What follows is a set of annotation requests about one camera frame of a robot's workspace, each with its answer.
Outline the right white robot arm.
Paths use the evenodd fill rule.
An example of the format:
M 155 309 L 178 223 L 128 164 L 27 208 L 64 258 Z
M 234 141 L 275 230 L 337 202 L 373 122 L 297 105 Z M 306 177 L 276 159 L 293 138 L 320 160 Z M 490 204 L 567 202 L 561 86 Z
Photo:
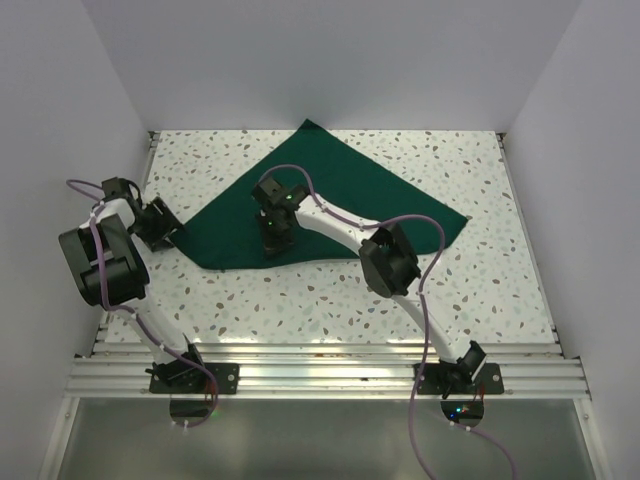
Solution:
M 376 221 L 343 210 L 313 189 L 297 185 L 287 188 L 272 177 L 260 180 L 252 190 L 260 205 L 256 215 L 265 252 L 286 250 L 293 244 L 294 229 L 299 227 L 319 233 L 355 253 L 367 286 L 377 295 L 395 301 L 424 329 L 439 357 L 433 377 L 438 391 L 466 393 L 481 380 L 486 354 L 473 340 L 464 339 L 446 326 L 427 306 L 425 283 L 418 256 L 400 222 L 421 220 L 436 228 L 440 243 L 444 231 L 437 222 L 419 214 L 401 215 Z

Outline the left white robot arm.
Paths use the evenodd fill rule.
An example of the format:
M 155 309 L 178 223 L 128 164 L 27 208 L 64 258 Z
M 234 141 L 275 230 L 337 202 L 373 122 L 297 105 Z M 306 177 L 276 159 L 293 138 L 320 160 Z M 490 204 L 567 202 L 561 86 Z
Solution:
M 208 369 L 195 345 L 158 309 L 133 240 L 152 252 L 171 249 L 170 236 L 183 224 L 159 196 L 146 202 L 129 179 L 113 177 L 100 185 L 68 179 L 66 185 L 94 201 L 85 223 L 59 235 L 81 297 L 129 324 L 153 356 L 148 373 L 154 379 L 189 393 L 201 390 Z

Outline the green surgical cloth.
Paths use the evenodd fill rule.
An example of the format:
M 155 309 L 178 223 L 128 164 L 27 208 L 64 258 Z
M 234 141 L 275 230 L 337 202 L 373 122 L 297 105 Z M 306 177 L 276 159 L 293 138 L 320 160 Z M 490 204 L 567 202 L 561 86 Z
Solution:
M 350 260 L 348 248 L 313 231 L 298 229 L 292 248 L 265 255 L 251 192 L 260 176 L 276 167 L 287 187 L 310 176 L 316 192 L 333 205 L 369 220 L 422 214 L 443 228 L 452 244 L 467 224 L 461 213 L 410 185 L 311 121 L 301 127 L 234 183 L 212 199 L 171 237 L 192 262 L 208 270 L 268 269 L 301 262 Z

